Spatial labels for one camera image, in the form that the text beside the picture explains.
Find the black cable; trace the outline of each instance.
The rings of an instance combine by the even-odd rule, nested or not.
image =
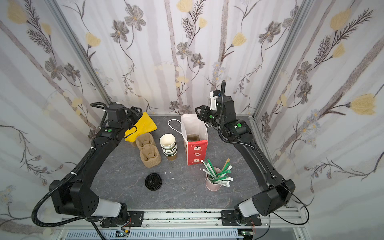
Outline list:
[[[269,216],[269,224],[268,224],[268,229],[265,231],[265,233],[263,234],[263,235],[261,235],[260,237],[258,237],[258,238],[255,238],[255,239],[252,239],[252,240],[257,240],[257,239],[260,239],[260,238],[262,238],[263,236],[265,236],[266,235],[266,233],[269,231],[269,228],[271,227],[271,215],[270,214],[268,214],[268,216]]]
[[[92,155],[94,154],[94,152],[96,151],[96,147],[95,147],[95,143],[94,141],[91,141],[91,150],[88,154],[88,156],[86,157],[86,159],[84,160],[84,162],[77,168],[75,169],[74,171],[71,172],[71,175],[66,178],[66,179],[63,179],[61,180],[61,182],[59,183],[59,185],[57,185],[54,189],[50,190],[37,204],[36,206],[33,208],[32,210],[32,214],[31,214],[31,219],[32,219],[32,222],[34,224],[36,224],[37,226],[39,227],[57,227],[57,226],[60,226],[60,225],[64,225],[64,224],[67,224],[67,223],[70,223],[70,222],[73,222],[73,221],[77,221],[77,220],[80,220],[80,219],[84,219],[86,217],[74,217],[74,218],[71,218],[71,219],[68,219],[68,220],[65,220],[65,221],[61,221],[61,222],[54,222],[54,223],[45,223],[45,222],[42,222],[38,219],[37,217],[37,212],[39,211],[39,208],[42,206],[42,204],[55,192],[57,191],[58,189],[60,189],[62,186],[64,186],[66,183],[68,183],[71,179],[73,179],[75,176],[77,176],[77,174],[83,169],[83,167],[88,163],[88,161],[91,159]]]
[[[289,221],[285,220],[284,218],[282,218],[281,216],[277,215],[274,212],[272,212],[272,213],[275,214],[276,216],[278,216],[279,218],[281,218],[282,220],[284,220],[284,221],[286,221],[286,222],[288,222],[290,224],[293,224],[293,225],[304,225],[304,224],[306,224],[309,221],[309,219],[310,219],[310,212],[309,212],[307,206],[296,195],[294,195],[291,191],[289,191],[286,187],[284,187],[282,184],[279,184],[279,185],[281,185],[283,188],[285,188],[285,190],[287,190],[290,194],[292,194],[294,197],[296,197],[297,200],[299,200],[299,202],[301,202],[301,204],[304,206],[305,210],[307,210],[308,217],[307,217],[307,220],[305,222],[303,222],[303,223],[293,223],[293,222],[289,222]]]
[[[90,106],[94,107],[94,108],[104,109],[104,115],[101,118],[101,123],[100,123],[100,128],[101,128],[101,126],[103,125],[103,123],[105,121],[105,118],[107,117],[107,108],[108,108],[108,106],[105,103],[102,103],[102,102],[91,103]]]
[[[223,110],[224,110],[224,93],[225,93],[225,81],[223,80],[222,83],[221,83],[221,107],[220,107],[220,113],[219,113],[219,121],[218,121],[218,125],[217,125],[217,130],[218,130],[218,136],[220,137],[220,139],[223,141],[223,142],[226,142],[226,143],[231,143],[231,144],[242,144],[242,145],[245,145],[245,146],[248,146],[248,147],[251,147],[253,149],[255,149],[256,151],[258,151],[260,153],[260,150],[257,149],[255,146],[251,145],[251,144],[247,144],[245,142],[239,142],[239,141],[230,141],[230,140],[226,140],[222,133],[221,133],[221,119],[222,119],[222,116],[223,116]],[[268,171],[269,173],[273,176],[271,170],[269,169],[267,163],[265,162],[264,158],[262,157],[261,159],[263,159],[264,161],[264,164],[265,166],[268,168]],[[296,196],[294,195],[291,191],[289,191],[286,187],[284,187],[281,183],[279,183],[275,178],[273,178],[277,183],[278,185],[281,185],[285,190],[287,190],[290,194],[292,194],[294,197],[297,198],[297,200],[299,200],[299,202],[301,202],[301,204],[305,207],[305,210],[307,211],[308,213],[308,218],[307,220],[304,222],[304,223],[292,223],[292,222],[289,222],[285,219],[283,219],[282,217],[280,217],[279,215],[277,215],[276,213],[274,213],[276,216],[278,216],[279,218],[281,218],[282,220],[290,223],[290,224],[293,224],[293,225],[304,225],[306,224],[309,219],[310,219],[310,212],[308,211],[308,208],[306,207],[306,205]]]
[[[95,228],[97,234],[102,240],[106,240],[105,237],[101,234],[100,230],[97,228],[96,224],[94,222],[91,222],[92,226]]]

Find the white rope handle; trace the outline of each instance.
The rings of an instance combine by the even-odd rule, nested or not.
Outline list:
[[[178,122],[180,123],[180,128],[181,128],[181,122],[180,122],[179,120],[177,120],[177,119],[171,119],[171,120],[169,120],[169,121],[168,121],[168,126],[169,126],[170,128],[172,128],[173,130],[175,130],[176,132],[178,132],[178,133],[181,134],[181,132],[179,132],[178,130],[174,129],[173,127],[171,127],[171,126],[169,125],[169,122],[172,121],[172,120],[178,121]]]

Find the white paper cup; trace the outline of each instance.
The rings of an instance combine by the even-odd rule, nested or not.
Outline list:
[[[169,148],[176,144],[175,136],[170,133],[164,134],[160,137],[160,145],[165,148]]]
[[[169,155],[165,154],[165,156],[167,156],[167,159],[170,160],[170,161],[175,160],[177,158],[177,149],[176,149],[176,152],[173,155],[169,156]]]
[[[170,149],[170,150],[165,150],[165,149],[163,149],[163,152],[164,152],[164,153],[171,153],[171,152],[174,152],[176,149],[177,149],[177,146],[175,146],[174,148],[172,148],[172,149]]]
[[[166,152],[163,150],[163,153],[167,156],[172,156],[174,155],[175,153],[177,152],[177,148],[175,148],[174,150],[170,151],[170,152]]]
[[[177,147],[176,142],[174,142],[171,146],[168,147],[161,146],[163,150],[173,150],[175,147]]]
[[[214,167],[214,169],[216,173],[221,172],[220,168]],[[219,190],[222,186],[221,184],[212,183],[210,180],[208,180],[208,173],[205,175],[205,185],[209,190],[213,192]]]

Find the metal vent grille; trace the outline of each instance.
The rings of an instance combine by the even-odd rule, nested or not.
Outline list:
[[[101,234],[108,240],[127,239],[123,234],[116,233],[116,230],[100,230]],[[99,240],[100,237],[95,230],[70,230],[65,240]]]
[[[100,230],[108,240],[140,239],[140,240],[187,240],[187,239],[237,239],[237,229],[143,229],[131,230],[130,235],[118,233],[116,230]],[[70,230],[65,240],[99,240],[95,230]]]
[[[127,239],[236,239],[237,229],[132,230]]]

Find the gray marble tabletop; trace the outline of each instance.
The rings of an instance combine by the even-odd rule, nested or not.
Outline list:
[[[206,159],[214,167],[222,168],[230,158],[232,169],[229,174],[234,180],[230,187],[222,186],[212,192],[205,186],[203,164],[187,166],[181,134],[168,126],[168,120],[176,117],[152,117],[157,130],[151,132],[161,153],[161,163],[146,168],[139,156],[139,149],[122,141],[109,155],[98,171],[91,189],[102,199],[124,202],[128,209],[213,209],[233,208],[236,204],[260,192],[256,179],[241,154],[231,144],[224,143],[217,131],[208,128],[208,149]],[[239,117],[249,124],[247,117]],[[180,129],[176,121],[171,125]],[[168,161],[161,151],[159,139],[171,133],[176,137],[178,156]],[[157,191],[148,190],[144,181],[150,173],[158,173],[162,186]]]

